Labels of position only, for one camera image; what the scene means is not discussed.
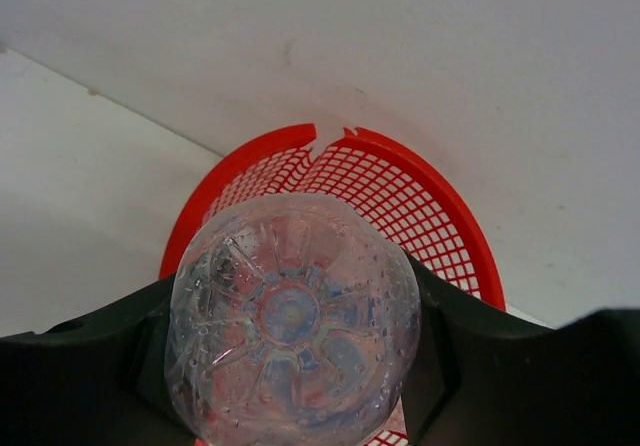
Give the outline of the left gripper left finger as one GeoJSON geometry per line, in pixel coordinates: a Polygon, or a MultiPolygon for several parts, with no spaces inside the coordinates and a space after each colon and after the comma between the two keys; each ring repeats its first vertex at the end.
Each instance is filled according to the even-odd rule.
{"type": "Polygon", "coordinates": [[[2,444],[194,444],[164,377],[173,283],[2,338],[2,444]]]}

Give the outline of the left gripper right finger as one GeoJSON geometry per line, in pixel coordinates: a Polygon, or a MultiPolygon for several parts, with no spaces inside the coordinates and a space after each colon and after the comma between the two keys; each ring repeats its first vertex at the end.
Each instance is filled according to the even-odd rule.
{"type": "Polygon", "coordinates": [[[639,313],[557,329],[494,308],[413,264],[421,336],[402,394],[413,445],[635,445],[639,313]]]}

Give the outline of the blue-label plastic bottle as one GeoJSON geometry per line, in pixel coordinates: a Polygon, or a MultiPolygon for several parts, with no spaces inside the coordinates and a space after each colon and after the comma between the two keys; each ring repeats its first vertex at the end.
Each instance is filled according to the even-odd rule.
{"type": "Polygon", "coordinates": [[[164,374],[208,445],[363,445],[398,403],[420,326],[398,245],[334,197],[266,195],[188,245],[164,374]]]}

